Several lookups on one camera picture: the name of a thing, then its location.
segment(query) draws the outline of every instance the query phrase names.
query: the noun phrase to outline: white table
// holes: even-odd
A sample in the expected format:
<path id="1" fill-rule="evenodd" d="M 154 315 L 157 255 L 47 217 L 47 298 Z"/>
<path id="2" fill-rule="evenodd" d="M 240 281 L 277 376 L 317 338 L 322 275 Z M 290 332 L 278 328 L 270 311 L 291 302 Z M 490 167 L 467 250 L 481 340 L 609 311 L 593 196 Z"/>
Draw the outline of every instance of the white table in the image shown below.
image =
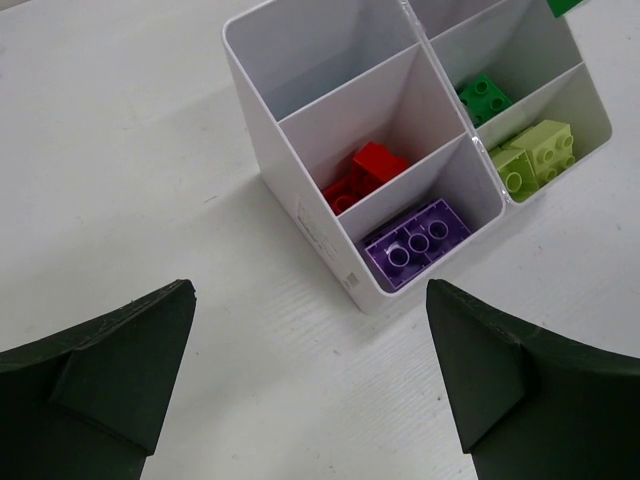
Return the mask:
<path id="1" fill-rule="evenodd" d="M 145 479 L 473 479 L 422 295 L 361 314 L 258 176 L 220 42 L 256 3 L 31 0 L 0 13 L 0 350 L 190 278 L 196 321 Z M 444 272 L 635 356 L 638 18 L 638 0 L 570 15 L 614 140 Z"/>

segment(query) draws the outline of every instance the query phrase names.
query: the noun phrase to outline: divided organizer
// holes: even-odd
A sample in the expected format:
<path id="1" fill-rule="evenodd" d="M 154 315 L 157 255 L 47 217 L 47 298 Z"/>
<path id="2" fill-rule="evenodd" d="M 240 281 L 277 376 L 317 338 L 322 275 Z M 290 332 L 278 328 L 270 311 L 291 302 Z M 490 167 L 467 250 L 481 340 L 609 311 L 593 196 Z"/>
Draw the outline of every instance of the divided organizer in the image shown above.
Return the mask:
<path id="1" fill-rule="evenodd" d="M 546 0 L 274 0 L 229 21 L 223 40 L 266 184 L 367 313 L 424 285 L 548 188 L 516 203 L 488 150 L 542 120 L 564 122 L 575 169 L 611 137 L 571 31 Z M 456 91 L 485 74 L 513 105 L 475 129 Z M 410 168 L 336 216 L 321 192 L 368 142 Z M 389 288 L 363 241 L 440 200 L 471 235 Z"/>

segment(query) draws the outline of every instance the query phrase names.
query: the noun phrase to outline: red block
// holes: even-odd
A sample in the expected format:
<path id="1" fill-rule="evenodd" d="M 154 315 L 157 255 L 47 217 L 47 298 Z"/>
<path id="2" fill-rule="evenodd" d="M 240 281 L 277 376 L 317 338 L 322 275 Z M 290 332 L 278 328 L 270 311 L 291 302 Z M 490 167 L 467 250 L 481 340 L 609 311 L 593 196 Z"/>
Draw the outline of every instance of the red block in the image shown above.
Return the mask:
<path id="1" fill-rule="evenodd" d="M 349 177 L 343 178 L 322 191 L 322 195 L 329 203 L 331 210 L 336 215 L 340 215 L 353 205 L 358 203 L 360 196 L 351 190 Z"/>
<path id="2" fill-rule="evenodd" d="M 395 157 L 384 145 L 368 143 L 353 159 L 351 188 L 367 196 L 409 168 L 409 163 Z"/>

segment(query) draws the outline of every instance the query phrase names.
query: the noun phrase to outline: dark green block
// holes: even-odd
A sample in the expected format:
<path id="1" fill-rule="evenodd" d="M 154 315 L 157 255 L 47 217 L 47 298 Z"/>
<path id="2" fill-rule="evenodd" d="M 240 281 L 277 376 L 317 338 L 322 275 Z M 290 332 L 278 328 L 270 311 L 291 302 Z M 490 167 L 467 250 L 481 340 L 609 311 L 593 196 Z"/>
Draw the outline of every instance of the dark green block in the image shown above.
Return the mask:
<path id="1" fill-rule="evenodd" d="M 476 128 L 512 105 L 511 100 L 486 75 L 478 77 L 462 90 L 459 97 Z"/>
<path id="2" fill-rule="evenodd" d="M 547 0 L 555 17 L 561 17 L 584 0 Z"/>
<path id="3" fill-rule="evenodd" d="M 561 337 L 453 285 L 427 311 L 479 480 L 640 478 L 640 360 Z"/>
<path id="4" fill-rule="evenodd" d="M 139 479 L 194 310 L 193 286 L 178 281 L 0 354 L 0 478 Z"/>

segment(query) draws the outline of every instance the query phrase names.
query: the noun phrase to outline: purple block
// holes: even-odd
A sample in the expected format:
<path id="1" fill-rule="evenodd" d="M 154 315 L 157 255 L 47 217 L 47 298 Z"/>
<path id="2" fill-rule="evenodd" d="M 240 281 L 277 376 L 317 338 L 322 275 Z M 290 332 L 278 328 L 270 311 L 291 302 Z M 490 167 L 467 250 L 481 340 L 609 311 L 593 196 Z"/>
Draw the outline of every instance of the purple block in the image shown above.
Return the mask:
<path id="1" fill-rule="evenodd" d="M 444 200 L 410 212 L 365 240 L 365 254 L 392 291 L 418 276 L 471 235 Z"/>

